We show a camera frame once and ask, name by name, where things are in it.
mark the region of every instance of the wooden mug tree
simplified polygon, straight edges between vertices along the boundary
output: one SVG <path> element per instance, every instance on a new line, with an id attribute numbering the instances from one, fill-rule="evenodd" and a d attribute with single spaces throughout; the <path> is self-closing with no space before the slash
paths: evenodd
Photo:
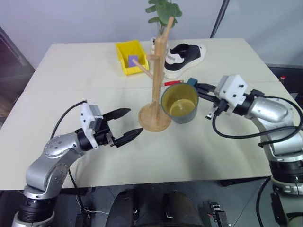
<path id="1" fill-rule="evenodd" d="M 142 69 L 143 72 L 145 72 L 149 77 L 152 77 L 152 103 L 144 106 L 139 112 L 139 123 L 148 131 L 162 131 L 166 129 L 171 122 L 170 117 L 162 110 L 159 100 L 161 84 L 163 81 L 166 43 L 173 21 L 174 17 L 171 17 L 164 35 L 160 35 L 156 38 L 155 54 L 147 56 L 147 59 L 154 61 L 153 75 L 136 60 L 133 60 L 133 63 Z"/>

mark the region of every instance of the black and white sneaker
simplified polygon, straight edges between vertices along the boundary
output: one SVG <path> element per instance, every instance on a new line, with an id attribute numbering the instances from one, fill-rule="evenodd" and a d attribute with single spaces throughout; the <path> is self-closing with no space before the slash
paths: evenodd
<path id="1" fill-rule="evenodd" d="M 166 55 L 164 72 L 165 77 L 175 79 L 182 73 L 201 63 L 206 55 L 204 45 L 180 44 Z"/>

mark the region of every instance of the purple block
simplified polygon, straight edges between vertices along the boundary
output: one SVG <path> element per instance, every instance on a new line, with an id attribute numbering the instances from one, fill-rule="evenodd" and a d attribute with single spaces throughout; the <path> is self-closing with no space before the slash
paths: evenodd
<path id="1" fill-rule="evenodd" d="M 129 55 L 128 56 L 128 67 L 134 67 L 134 66 L 136 66 L 135 63 L 133 63 L 133 59 L 135 59 L 137 62 L 139 62 L 138 55 Z"/>

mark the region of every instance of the yellow plastic bin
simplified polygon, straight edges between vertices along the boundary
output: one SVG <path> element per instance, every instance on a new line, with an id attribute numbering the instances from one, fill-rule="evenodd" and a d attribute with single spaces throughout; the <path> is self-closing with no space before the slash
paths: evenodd
<path id="1" fill-rule="evenodd" d="M 125 75 L 130 75 L 142 70 L 138 66 L 128 67 L 128 56 L 138 55 L 139 63 L 149 70 L 146 53 L 142 48 L 139 40 L 127 41 L 122 43 L 116 43 L 118 59 L 121 62 L 122 70 Z"/>

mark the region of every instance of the white table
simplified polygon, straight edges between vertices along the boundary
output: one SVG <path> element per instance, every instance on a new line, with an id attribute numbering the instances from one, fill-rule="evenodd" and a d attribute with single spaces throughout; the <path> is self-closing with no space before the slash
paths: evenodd
<path id="1" fill-rule="evenodd" d="M 222 75 L 239 73 L 249 84 L 247 92 L 255 88 L 267 95 L 292 99 L 244 40 L 187 42 L 206 44 L 208 53 L 205 61 L 188 70 L 183 78 L 193 76 L 199 82 L 216 85 Z M 180 41 L 170 41 L 173 43 L 176 45 Z M 142 73 L 123 76 L 116 54 L 112 53 L 113 46 L 113 43 L 54 44 L 50 48 L 0 130 L 0 190 L 24 187 L 26 169 L 41 155 L 55 123 L 68 107 L 80 100 L 87 99 L 99 105 L 102 113 L 121 107 L 132 109 L 123 118 L 109 123 L 116 137 L 140 127 L 138 112 L 151 101 L 152 81 Z M 75 56 L 80 49 L 87 57 L 82 57 L 84 62 Z M 257 146 L 259 139 L 230 140 L 216 135 L 211 122 L 205 119 L 210 107 L 210 102 L 200 99 L 197 116 L 190 123 L 172 122 L 162 132 L 143 131 L 134 141 L 118 149 L 101 147 L 88 152 L 71 167 L 78 186 L 269 175 L 268 161 Z M 79 108 L 71 111 L 57 133 L 78 129 L 79 114 Z M 236 115 L 222 114 L 217 125 L 222 132 L 231 135 L 257 131 L 252 122 Z M 72 187 L 68 177 L 63 186 Z"/>

